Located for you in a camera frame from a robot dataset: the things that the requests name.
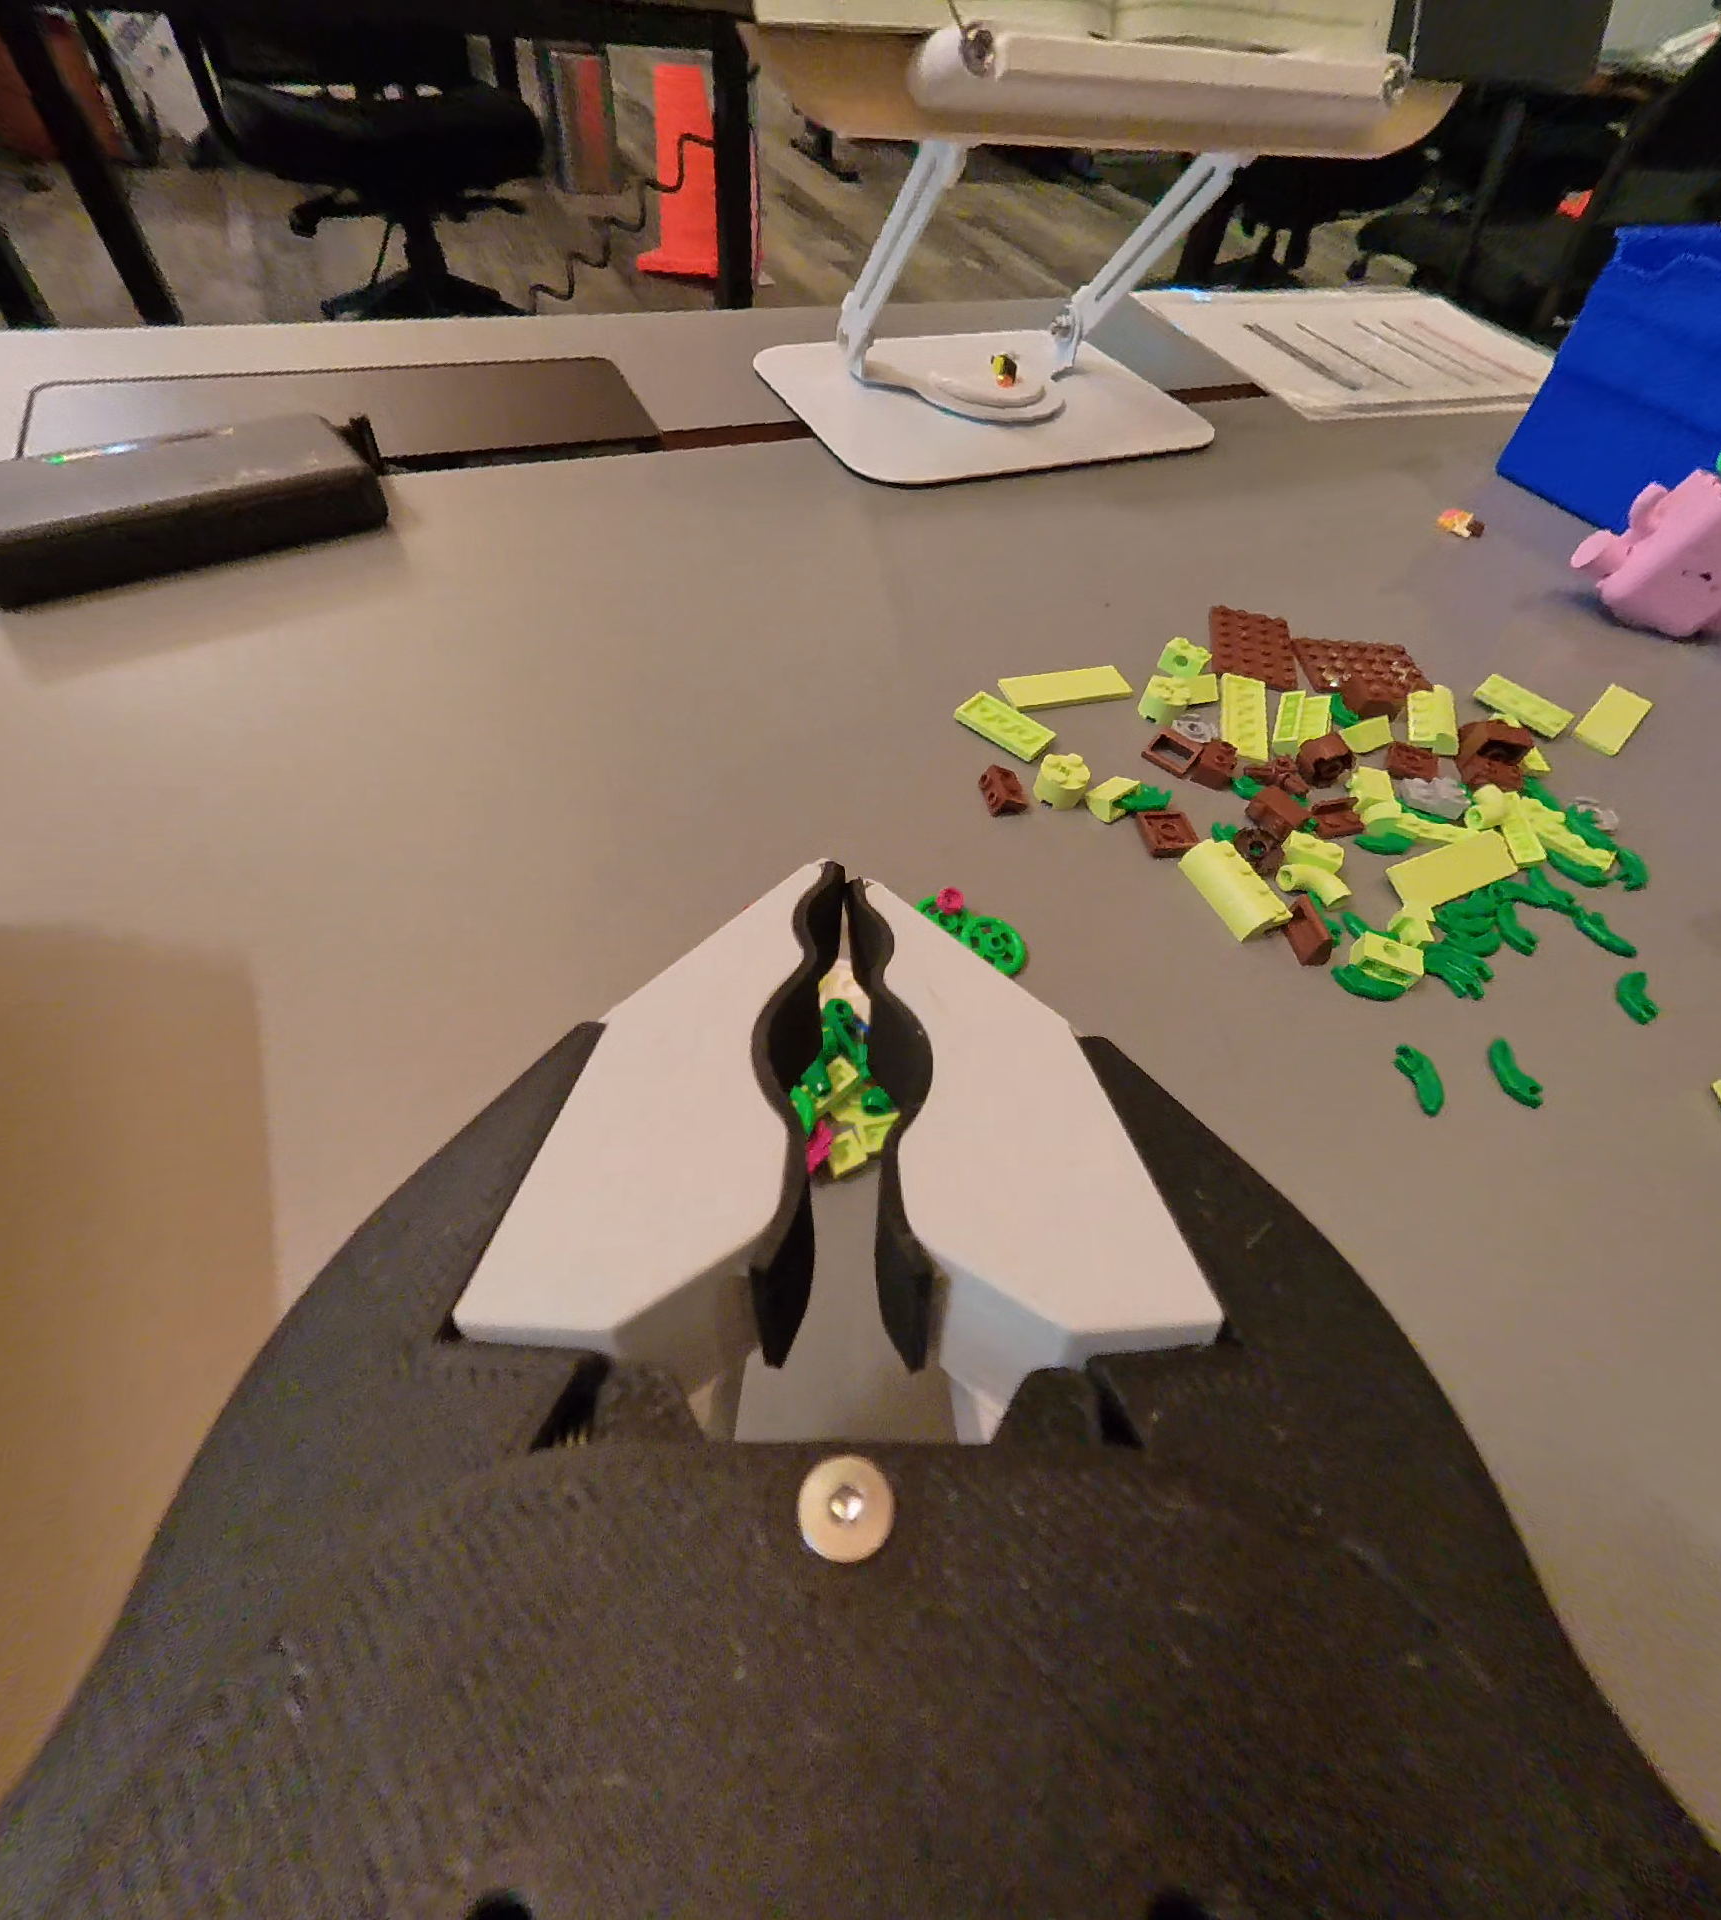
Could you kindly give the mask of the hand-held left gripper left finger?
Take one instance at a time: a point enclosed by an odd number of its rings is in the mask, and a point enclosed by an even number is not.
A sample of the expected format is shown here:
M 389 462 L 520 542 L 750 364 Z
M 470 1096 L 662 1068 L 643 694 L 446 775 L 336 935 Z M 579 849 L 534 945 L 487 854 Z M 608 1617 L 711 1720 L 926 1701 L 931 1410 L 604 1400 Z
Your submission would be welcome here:
M 603 1021 L 454 1308 L 487 1342 L 657 1367 L 705 1433 L 736 1429 L 747 1360 L 781 1367 L 814 1273 L 807 1131 L 818 982 L 847 876 L 811 862 Z

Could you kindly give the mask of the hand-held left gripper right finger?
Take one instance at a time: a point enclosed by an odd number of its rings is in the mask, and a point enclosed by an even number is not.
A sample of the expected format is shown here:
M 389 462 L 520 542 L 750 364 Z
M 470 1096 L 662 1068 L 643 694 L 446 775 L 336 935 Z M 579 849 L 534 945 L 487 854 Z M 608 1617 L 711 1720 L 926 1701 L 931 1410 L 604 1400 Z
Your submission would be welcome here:
M 1070 1024 L 871 879 L 848 948 L 897 1099 L 874 1219 L 880 1323 L 989 1442 L 1022 1381 L 1206 1344 L 1223 1308 Z

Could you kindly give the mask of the heap of small brick parts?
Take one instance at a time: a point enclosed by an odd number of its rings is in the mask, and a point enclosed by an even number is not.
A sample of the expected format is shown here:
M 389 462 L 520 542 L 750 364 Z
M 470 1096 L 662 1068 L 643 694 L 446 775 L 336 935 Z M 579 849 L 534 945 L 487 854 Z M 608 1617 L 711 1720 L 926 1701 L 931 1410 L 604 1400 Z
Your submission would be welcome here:
M 884 1152 L 901 1112 L 873 1070 L 873 1003 L 847 959 L 821 978 L 821 1050 L 788 1093 L 807 1171 L 840 1182 Z

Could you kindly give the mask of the pile of mixed toy bricks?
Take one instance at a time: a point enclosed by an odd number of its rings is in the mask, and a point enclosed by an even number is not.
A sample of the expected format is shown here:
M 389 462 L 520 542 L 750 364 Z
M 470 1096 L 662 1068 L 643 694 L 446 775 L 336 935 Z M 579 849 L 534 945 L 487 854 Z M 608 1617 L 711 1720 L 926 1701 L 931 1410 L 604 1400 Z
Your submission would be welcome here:
M 1133 825 L 1234 943 L 1280 943 L 1342 995 L 1394 1004 L 1428 982 L 1482 998 L 1498 954 L 1539 952 L 1535 914 L 1638 956 L 1593 896 L 1642 893 L 1646 862 L 1601 802 L 1549 783 L 1549 748 L 1591 754 L 1570 735 L 1584 713 L 1504 675 L 1463 706 L 1400 645 L 1220 604 L 1144 684 L 1115 666 L 1009 676 L 952 719 L 994 757 L 989 817 Z

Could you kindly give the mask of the white lamp stand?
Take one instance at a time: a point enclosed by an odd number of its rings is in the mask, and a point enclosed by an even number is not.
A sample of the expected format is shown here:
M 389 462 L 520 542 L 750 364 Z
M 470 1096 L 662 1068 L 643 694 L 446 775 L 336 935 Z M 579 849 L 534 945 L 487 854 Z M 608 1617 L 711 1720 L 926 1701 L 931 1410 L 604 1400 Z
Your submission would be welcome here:
M 1100 322 L 1259 156 L 1378 159 L 1456 88 L 1412 82 L 1397 7 L 756 5 L 760 58 L 801 112 L 916 156 L 835 334 L 764 348 L 762 383 L 854 474 L 920 488 L 1195 453 L 1212 429 L 1088 346 Z M 1039 330 L 874 344 L 890 294 L 969 152 L 1193 154 Z

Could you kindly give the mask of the black flat bar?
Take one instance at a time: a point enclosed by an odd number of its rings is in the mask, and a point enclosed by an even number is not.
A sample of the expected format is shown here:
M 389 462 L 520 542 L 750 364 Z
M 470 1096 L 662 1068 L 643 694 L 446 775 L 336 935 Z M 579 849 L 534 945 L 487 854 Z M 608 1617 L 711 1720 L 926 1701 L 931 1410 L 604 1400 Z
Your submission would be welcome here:
M 282 414 L 0 461 L 0 611 L 380 530 L 366 418 Z

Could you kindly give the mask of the pink brick pot figure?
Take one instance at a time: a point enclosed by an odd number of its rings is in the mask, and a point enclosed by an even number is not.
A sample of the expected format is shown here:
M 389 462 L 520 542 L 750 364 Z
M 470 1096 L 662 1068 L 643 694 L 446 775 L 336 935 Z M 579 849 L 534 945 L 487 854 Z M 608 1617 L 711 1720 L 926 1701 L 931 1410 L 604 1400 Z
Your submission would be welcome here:
M 1721 453 L 1673 488 L 1646 487 L 1622 532 L 1583 541 L 1570 567 L 1613 617 L 1671 638 L 1721 634 Z

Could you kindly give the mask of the white printed card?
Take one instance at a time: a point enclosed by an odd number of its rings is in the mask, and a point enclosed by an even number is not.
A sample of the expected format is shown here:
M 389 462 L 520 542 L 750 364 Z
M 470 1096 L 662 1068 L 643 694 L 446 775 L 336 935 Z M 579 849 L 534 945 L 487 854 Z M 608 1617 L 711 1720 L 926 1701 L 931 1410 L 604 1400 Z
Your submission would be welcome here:
M 1160 290 L 1136 302 L 1304 421 L 1504 414 L 1552 355 L 1408 289 Z

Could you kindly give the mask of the orange floor sign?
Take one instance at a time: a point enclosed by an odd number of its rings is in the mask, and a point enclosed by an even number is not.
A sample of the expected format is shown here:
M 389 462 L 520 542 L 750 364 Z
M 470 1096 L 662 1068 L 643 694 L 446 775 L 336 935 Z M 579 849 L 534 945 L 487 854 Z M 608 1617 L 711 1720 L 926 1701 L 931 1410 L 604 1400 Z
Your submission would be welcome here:
M 654 208 L 657 247 L 634 256 L 637 272 L 711 280 L 719 308 L 750 308 L 760 208 L 750 79 L 738 42 L 716 42 L 707 66 L 658 62 L 653 121 L 657 175 L 644 181 L 644 193 Z

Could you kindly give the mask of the blue plastic bin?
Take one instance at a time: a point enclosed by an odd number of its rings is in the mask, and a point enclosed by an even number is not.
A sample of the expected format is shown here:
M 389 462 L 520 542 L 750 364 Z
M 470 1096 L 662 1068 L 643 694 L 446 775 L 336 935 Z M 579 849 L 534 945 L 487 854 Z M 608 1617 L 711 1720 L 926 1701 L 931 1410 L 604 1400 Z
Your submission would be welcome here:
M 1721 224 L 1627 227 L 1497 474 L 1579 517 L 1587 541 L 1718 453 Z

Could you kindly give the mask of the black office chair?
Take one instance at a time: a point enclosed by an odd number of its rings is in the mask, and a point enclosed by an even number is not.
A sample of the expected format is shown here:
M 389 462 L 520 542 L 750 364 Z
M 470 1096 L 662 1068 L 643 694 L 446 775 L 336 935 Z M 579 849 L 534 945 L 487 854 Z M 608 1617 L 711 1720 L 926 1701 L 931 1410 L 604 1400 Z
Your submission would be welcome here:
M 290 212 L 311 238 L 329 220 L 379 220 L 399 232 L 405 266 L 321 302 L 330 322 L 510 318 L 520 308 L 446 266 L 438 222 L 520 206 L 495 191 L 542 168 L 542 130 L 526 104 L 492 87 L 433 97 L 339 101 L 225 79 L 209 108 L 228 150 L 250 168 L 323 194 Z

